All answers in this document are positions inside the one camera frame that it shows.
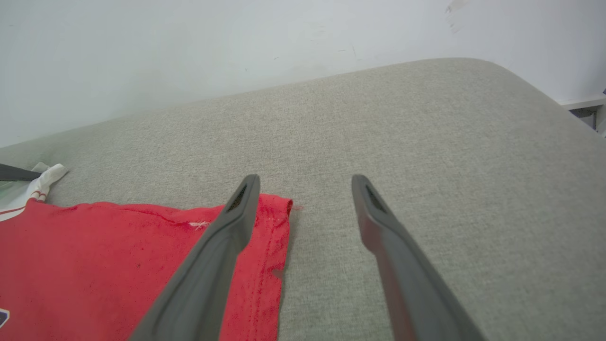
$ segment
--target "red t-shirt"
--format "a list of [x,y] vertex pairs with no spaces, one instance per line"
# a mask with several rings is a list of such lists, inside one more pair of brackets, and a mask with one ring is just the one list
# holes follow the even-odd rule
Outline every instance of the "red t-shirt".
[[[260,196],[220,340],[276,340],[291,205]],[[127,339],[221,209],[31,199],[0,221],[0,340]]]

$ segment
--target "white thread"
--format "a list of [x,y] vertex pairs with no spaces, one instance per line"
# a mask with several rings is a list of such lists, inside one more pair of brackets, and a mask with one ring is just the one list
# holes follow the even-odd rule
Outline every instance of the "white thread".
[[200,222],[197,222],[197,223],[196,222],[191,222],[190,225],[191,226],[195,226],[196,227],[195,231],[197,231],[200,228],[205,228],[208,225],[210,225],[210,221],[200,221]]

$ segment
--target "gray sofa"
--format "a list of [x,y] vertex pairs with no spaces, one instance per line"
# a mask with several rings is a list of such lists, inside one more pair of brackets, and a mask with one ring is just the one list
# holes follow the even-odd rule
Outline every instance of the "gray sofa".
[[62,163],[48,203],[292,198],[279,340],[388,340],[365,174],[490,340],[606,335],[606,143],[511,72],[434,59],[132,115],[0,149]]

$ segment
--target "white wall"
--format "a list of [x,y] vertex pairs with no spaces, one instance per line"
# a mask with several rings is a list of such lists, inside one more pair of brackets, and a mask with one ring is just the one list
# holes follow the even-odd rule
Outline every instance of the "white wall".
[[129,112],[425,58],[557,101],[606,88],[604,0],[2,0],[0,146]]

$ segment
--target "white fabric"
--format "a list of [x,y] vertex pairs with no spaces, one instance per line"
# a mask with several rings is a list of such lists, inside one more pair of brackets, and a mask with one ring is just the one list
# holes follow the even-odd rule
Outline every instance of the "white fabric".
[[48,167],[40,162],[32,171],[42,172],[42,175],[33,181],[12,181],[0,186],[0,221],[23,212],[30,198],[45,201],[50,185],[62,178],[67,168],[62,164]]

